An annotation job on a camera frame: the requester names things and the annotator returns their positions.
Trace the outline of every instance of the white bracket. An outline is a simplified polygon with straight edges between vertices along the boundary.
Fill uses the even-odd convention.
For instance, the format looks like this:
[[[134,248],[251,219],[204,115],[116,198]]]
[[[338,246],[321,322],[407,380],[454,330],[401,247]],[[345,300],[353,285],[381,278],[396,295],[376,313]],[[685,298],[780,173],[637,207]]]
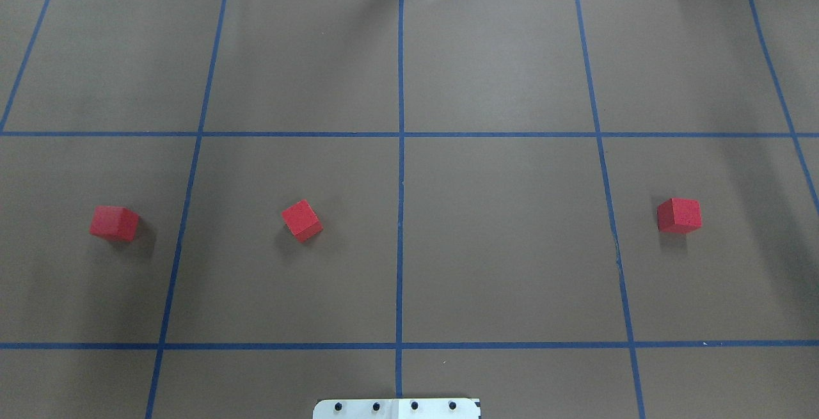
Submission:
[[[313,419],[481,419],[479,399],[322,400]]]

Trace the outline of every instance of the gray table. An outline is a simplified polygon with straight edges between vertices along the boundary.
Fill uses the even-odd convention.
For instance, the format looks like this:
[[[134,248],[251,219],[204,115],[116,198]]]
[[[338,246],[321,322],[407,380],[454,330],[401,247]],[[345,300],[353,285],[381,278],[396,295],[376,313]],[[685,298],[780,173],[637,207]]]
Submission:
[[[816,417],[819,0],[0,1],[0,416]]]

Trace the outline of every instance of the blue line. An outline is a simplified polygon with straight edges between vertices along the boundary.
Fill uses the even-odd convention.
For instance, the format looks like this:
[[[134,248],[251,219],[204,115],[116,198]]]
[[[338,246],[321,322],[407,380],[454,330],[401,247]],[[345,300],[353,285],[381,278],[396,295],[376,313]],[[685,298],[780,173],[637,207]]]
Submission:
[[[397,138],[391,132],[346,131],[205,131],[205,137],[296,137],[296,138]]]
[[[639,349],[720,347],[819,347],[819,340],[655,340],[635,342]]]
[[[768,71],[770,71],[770,78],[773,80],[773,86],[776,88],[776,96],[779,97],[779,104],[782,106],[782,113],[784,113],[784,120],[788,124],[788,130],[790,130],[791,139],[793,139],[793,147],[796,148],[796,155],[799,157],[799,164],[802,165],[802,173],[805,174],[805,181],[807,182],[807,189],[811,193],[811,198],[813,198],[813,207],[816,209],[816,213],[819,214],[819,197],[816,196],[816,188],[813,187],[813,178],[811,178],[811,172],[807,168],[807,162],[805,162],[805,156],[802,154],[802,146],[799,145],[799,137],[796,135],[796,128],[793,126],[793,120],[790,118],[790,111],[788,110],[787,102],[784,101],[784,95],[782,93],[782,87],[779,83],[779,78],[776,76],[776,71],[773,67],[773,61],[770,60],[770,53],[767,49],[767,43],[765,42],[765,35],[763,34],[763,28],[759,22],[759,15],[757,14],[757,5],[754,0],[748,0],[748,3],[751,7],[751,15],[754,17],[754,25],[757,28],[757,35],[759,37],[759,45],[763,49],[763,54],[765,55],[765,61],[768,66]]]
[[[164,312],[162,313],[162,326],[159,333],[159,346],[156,349],[154,360],[153,376],[151,378],[151,390],[148,393],[147,407],[145,408],[145,419],[151,419],[153,415],[154,401],[156,399],[156,387],[159,384],[159,375],[162,367],[162,356],[164,343],[168,335],[168,322],[170,320],[170,308],[173,304],[173,291],[176,287],[176,277],[179,273],[179,259],[182,256],[182,241],[185,237],[187,226],[187,212],[191,206],[191,194],[193,192],[193,182],[196,180],[196,165],[199,163],[199,151],[202,147],[202,131],[205,128],[205,118],[207,117],[207,106],[210,101],[211,85],[213,84],[213,73],[216,69],[216,55],[219,52],[219,40],[222,35],[222,25],[225,21],[225,8],[228,0],[222,0],[219,9],[219,22],[216,24],[216,37],[214,37],[213,51],[211,52],[211,66],[208,68],[207,83],[205,83],[205,95],[202,99],[202,113],[199,117],[199,133],[196,137],[196,145],[193,147],[193,158],[191,159],[191,171],[187,177],[187,189],[185,191],[185,202],[182,206],[182,219],[179,221],[179,234],[176,238],[176,250],[173,253],[173,267],[170,270],[170,281],[168,283],[168,294],[164,302]]]
[[[328,342],[328,343],[167,343],[166,350],[393,350],[391,342]]]
[[[406,350],[628,349],[629,343],[590,342],[404,342]]]
[[[629,311],[628,293],[626,291],[626,273],[623,271],[623,256],[620,252],[620,238],[617,235],[617,221],[614,218],[614,202],[612,202],[611,186],[608,182],[608,166],[606,165],[605,150],[603,149],[603,133],[600,128],[600,116],[597,110],[597,97],[594,94],[594,81],[591,75],[591,61],[589,47],[585,37],[583,24],[583,10],[581,0],[575,0],[577,10],[577,26],[580,29],[580,42],[583,48],[583,63],[585,63],[585,80],[589,87],[589,101],[591,102],[591,116],[594,120],[594,132],[597,133],[597,154],[600,157],[600,172],[603,175],[603,188],[606,192],[608,205],[608,224],[614,238],[614,249],[617,253],[617,271],[620,275],[620,300],[623,302],[623,319],[626,322],[626,337],[629,343],[629,354],[632,358],[632,375],[634,377],[634,391],[637,396],[637,412],[640,419],[646,419],[646,407],[643,402],[643,389],[640,383],[640,369],[637,364],[637,349],[634,346],[634,329],[632,328],[632,313]]]
[[[395,398],[404,395],[404,0],[398,0],[398,224],[395,259]]]
[[[3,118],[0,118],[0,132],[6,128],[8,115],[12,113],[12,106],[14,105],[15,96],[17,96],[17,89],[20,88],[20,82],[23,80],[23,74],[26,73],[26,65],[29,63],[31,51],[35,48],[35,41],[37,41],[37,35],[40,33],[40,28],[43,26],[43,20],[46,17],[46,11],[49,10],[50,2],[51,0],[45,0],[43,2],[43,8],[40,9],[40,16],[37,18],[35,29],[33,30],[31,38],[29,39],[29,46],[26,47],[26,54],[23,55],[23,62],[20,63],[20,69],[17,71],[17,78],[14,79],[14,86],[12,86],[12,92],[8,96],[6,110],[3,112]]]
[[[105,342],[3,342],[0,350],[156,350],[157,346]]]
[[[196,131],[3,131],[23,137],[196,137]]]
[[[479,131],[479,132],[430,132],[430,131],[410,131],[404,133],[408,138],[593,138],[595,133],[585,132],[503,132],[503,131]]]
[[[600,133],[605,138],[790,138],[789,133],[686,133],[686,132],[612,132]]]

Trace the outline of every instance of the red block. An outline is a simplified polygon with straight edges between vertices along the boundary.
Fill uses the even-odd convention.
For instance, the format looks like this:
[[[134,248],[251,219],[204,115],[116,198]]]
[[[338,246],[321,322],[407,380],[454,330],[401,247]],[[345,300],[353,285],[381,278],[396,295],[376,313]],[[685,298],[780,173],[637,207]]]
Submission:
[[[138,223],[139,215],[126,207],[98,206],[89,232],[107,241],[132,241]]]
[[[313,208],[307,200],[294,204],[282,212],[284,223],[290,228],[290,232],[296,236],[298,241],[304,243],[311,236],[321,232],[319,217],[315,215]]]
[[[689,233],[703,226],[697,200],[669,198],[657,207],[657,227],[661,232]]]

